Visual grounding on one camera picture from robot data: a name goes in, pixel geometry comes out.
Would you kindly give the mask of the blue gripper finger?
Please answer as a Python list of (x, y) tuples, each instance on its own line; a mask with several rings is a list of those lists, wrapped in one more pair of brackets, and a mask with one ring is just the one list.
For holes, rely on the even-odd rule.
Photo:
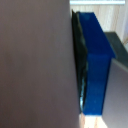
[(94, 13), (72, 12), (72, 30), (80, 112), (101, 115), (116, 55)]

